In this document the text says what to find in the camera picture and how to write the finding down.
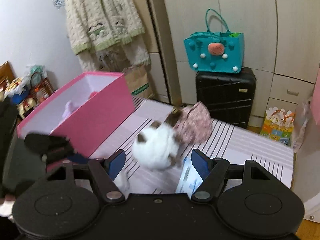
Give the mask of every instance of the black suitcase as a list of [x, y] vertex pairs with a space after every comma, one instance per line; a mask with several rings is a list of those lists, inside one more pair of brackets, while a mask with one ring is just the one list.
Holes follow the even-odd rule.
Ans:
[[205, 104], [212, 118], [246, 129], [256, 81], [253, 71], [247, 67], [238, 74], [199, 71], [197, 101]]

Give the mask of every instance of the striped tablecloth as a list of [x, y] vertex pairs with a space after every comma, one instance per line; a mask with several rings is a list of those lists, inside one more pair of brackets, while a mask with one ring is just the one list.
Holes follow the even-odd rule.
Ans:
[[[91, 158], [107, 158], [118, 149], [126, 152], [124, 170], [130, 192], [146, 194], [174, 193], [181, 168], [173, 167], [164, 172], [149, 171], [133, 160], [131, 147], [134, 138], [154, 120], [163, 122], [172, 106], [150, 99], [133, 97], [135, 111], [100, 145]], [[190, 156], [192, 149], [200, 149], [210, 158], [222, 157], [232, 164], [244, 164], [253, 159], [290, 188], [293, 171], [293, 150], [279, 142], [234, 125], [213, 119], [213, 132], [201, 144], [180, 146], [182, 158]]]

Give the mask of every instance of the knit cardigan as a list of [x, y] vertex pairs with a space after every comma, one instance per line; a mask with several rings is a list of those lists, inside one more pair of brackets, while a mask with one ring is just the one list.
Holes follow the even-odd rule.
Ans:
[[144, 33], [132, 0], [65, 0], [67, 27], [75, 54], [124, 45]]

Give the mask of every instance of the pink cloth bag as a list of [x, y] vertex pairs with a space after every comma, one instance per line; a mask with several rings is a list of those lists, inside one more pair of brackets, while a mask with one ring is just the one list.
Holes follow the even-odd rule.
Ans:
[[174, 129], [183, 143], [203, 143], [212, 133], [212, 120], [202, 102], [186, 106]]

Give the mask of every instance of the open box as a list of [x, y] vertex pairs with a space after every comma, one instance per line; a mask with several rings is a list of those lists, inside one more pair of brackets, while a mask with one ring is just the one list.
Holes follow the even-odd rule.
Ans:
[[[68, 101], [79, 108], [62, 122]], [[21, 139], [31, 132], [69, 137], [71, 145], [89, 157], [133, 111], [123, 73], [85, 72], [41, 103], [17, 131]]]

